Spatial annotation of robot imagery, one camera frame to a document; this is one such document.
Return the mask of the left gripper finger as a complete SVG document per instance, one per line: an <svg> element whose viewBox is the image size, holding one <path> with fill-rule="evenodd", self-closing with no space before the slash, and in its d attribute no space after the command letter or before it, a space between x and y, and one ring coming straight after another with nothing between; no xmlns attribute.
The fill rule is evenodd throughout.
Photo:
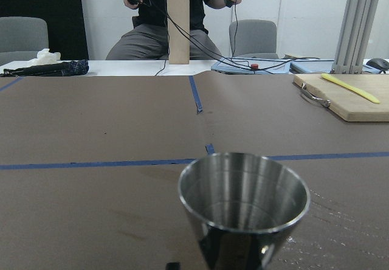
<svg viewBox="0 0 389 270"><path fill-rule="evenodd" d="M181 264L179 262L169 262L166 264L165 270L181 270Z"/></svg>

